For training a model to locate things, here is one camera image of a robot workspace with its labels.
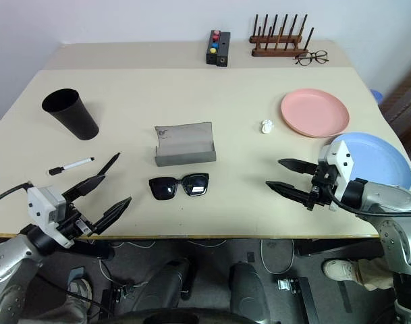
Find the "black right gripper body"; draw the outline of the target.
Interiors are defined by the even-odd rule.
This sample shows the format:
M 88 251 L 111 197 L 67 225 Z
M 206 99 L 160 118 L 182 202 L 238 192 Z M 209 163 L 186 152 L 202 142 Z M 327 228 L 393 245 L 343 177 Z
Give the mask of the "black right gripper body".
M 312 188 L 308 194 L 305 207 L 312 211 L 315 205 L 330 205 L 334 194 L 338 176 L 338 170 L 334 165 L 328 165 L 326 162 L 319 162 L 312 177 Z

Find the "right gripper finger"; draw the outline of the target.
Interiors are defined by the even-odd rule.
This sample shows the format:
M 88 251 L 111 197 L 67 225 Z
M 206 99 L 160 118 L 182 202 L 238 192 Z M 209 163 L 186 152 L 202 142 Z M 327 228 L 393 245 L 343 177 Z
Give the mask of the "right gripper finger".
M 314 175 L 318 165 L 299 159 L 280 159 L 278 163 L 291 171 Z
M 296 189 L 293 185 L 276 181 L 266 181 L 265 184 L 281 196 L 296 201 L 302 205 L 305 205 L 308 200 L 308 193 Z

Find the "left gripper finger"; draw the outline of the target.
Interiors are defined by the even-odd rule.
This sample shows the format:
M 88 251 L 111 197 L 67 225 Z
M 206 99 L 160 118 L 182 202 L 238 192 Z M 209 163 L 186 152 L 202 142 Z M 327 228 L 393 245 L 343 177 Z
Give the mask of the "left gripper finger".
M 62 196 L 67 203 L 72 203 L 77 198 L 86 196 L 88 193 L 93 191 L 104 179 L 105 175 L 95 175 L 87 178 L 65 191 Z
M 115 203 L 107 211 L 103 213 L 103 216 L 93 225 L 91 234 L 102 234 L 106 229 L 112 226 L 128 208 L 132 201 L 132 197 L 128 197 Z

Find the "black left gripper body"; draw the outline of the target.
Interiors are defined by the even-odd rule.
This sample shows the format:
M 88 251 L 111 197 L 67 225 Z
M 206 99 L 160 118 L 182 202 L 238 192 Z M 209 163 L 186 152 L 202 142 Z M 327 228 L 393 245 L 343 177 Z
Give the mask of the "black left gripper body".
M 56 229 L 68 240 L 80 236 L 90 236 L 94 233 L 96 226 L 89 221 L 69 199 L 67 194 L 61 195 L 65 202 L 58 207 L 56 216 Z

